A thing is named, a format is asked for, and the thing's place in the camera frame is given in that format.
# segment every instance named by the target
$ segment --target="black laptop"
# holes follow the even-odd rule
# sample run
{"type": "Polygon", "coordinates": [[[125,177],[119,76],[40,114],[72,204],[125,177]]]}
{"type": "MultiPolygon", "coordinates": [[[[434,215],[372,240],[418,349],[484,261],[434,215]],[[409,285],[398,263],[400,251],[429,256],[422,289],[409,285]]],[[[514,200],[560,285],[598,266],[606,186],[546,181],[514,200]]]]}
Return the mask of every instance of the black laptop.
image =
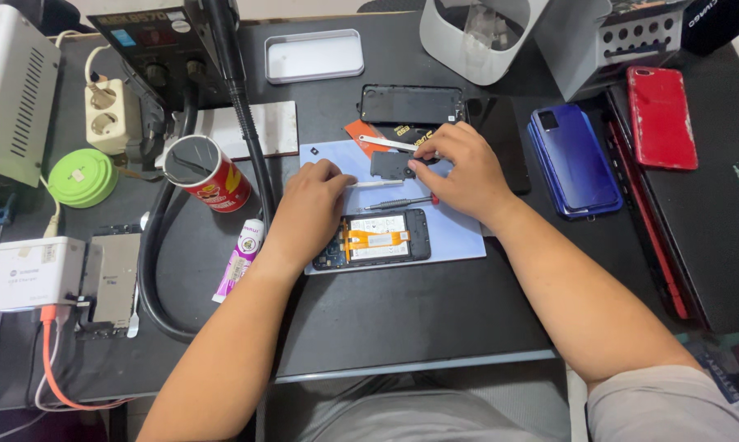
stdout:
{"type": "MultiPolygon", "coordinates": [[[[689,304],[698,307],[692,314],[716,333],[732,333],[739,331],[739,62],[718,63],[684,70],[698,169],[643,167],[642,175],[689,304]]],[[[626,86],[609,96],[629,133],[626,86]]]]}

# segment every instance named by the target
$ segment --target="red can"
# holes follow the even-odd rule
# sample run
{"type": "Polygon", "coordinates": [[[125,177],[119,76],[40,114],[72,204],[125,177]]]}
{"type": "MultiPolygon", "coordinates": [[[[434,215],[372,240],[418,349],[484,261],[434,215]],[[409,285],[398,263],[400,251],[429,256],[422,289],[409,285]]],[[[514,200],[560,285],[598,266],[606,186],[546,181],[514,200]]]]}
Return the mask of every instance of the red can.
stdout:
{"type": "Polygon", "coordinates": [[[217,212],[234,212],[252,194],[249,180],[205,135],[179,139],[165,153],[165,176],[217,212]]]}

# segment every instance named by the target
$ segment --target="precision screwdriver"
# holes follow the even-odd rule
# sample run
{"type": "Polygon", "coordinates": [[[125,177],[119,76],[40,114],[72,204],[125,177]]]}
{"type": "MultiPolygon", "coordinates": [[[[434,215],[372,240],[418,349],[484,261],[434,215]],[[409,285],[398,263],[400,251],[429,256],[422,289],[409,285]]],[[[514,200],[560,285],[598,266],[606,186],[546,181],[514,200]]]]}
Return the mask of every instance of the precision screwdriver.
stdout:
{"type": "Polygon", "coordinates": [[[414,198],[412,200],[404,199],[404,200],[386,201],[380,204],[371,205],[369,207],[357,207],[355,211],[364,212],[364,210],[388,210],[390,208],[407,207],[409,205],[414,205],[418,203],[426,203],[429,201],[432,201],[432,205],[438,205],[440,203],[440,200],[438,199],[438,197],[434,196],[433,193],[430,193],[429,196],[425,196],[424,198],[414,198]]]}

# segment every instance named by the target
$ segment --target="metal vent grille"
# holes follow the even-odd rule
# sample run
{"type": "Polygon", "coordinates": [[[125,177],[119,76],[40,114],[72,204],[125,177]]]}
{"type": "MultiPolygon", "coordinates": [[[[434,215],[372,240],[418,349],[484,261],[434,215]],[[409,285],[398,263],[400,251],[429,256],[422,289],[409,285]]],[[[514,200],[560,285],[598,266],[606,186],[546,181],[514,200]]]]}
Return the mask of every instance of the metal vent grille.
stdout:
{"type": "Polygon", "coordinates": [[[17,120],[14,135],[11,137],[10,152],[25,158],[30,137],[31,124],[34,122],[34,106],[36,106],[41,81],[41,69],[45,56],[31,48],[28,66],[25,72],[23,88],[20,92],[20,105],[17,106],[17,120]]]}

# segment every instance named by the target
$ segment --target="orange cable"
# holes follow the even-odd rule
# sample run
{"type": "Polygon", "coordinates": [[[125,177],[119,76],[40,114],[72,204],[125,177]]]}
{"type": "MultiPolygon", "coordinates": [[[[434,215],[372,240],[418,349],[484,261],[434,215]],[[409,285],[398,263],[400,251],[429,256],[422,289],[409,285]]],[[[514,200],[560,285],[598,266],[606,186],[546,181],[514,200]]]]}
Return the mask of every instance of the orange cable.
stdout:
{"type": "MultiPolygon", "coordinates": [[[[42,308],[43,317],[45,316],[44,310],[46,308],[47,307],[42,308]]],[[[52,323],[52,320],[49,319],[49,317],[43,318],[42,320],[42,325],[44,327],[44,340],[43,340],[44,347],[42,348],[41,353],[42,353],[42,358],[43,358],[42,362],[45,365],[45,374],[47,375],[47,383],[50,385],[50,389],[56,395],[58,400],[68,405],[69,407],[77,408],[78,410],[103,410],[105,408],[113,407],[113,406],[123,404],[125,402],[129,402],[130,400],[132,400],[132,399],[121,399],[121,400],[117,400],[115,402],[112,402],[106,405],[82,405],[82,404],[77,404],[75,402],[72,402],[71,400],[69,400],[68,397],[64,396],[60,388],[58,388],[58,384],[56,383],[56,378],[52,376],[52,365],[50,365],[50,324],[51,323],[52,323]]]]}

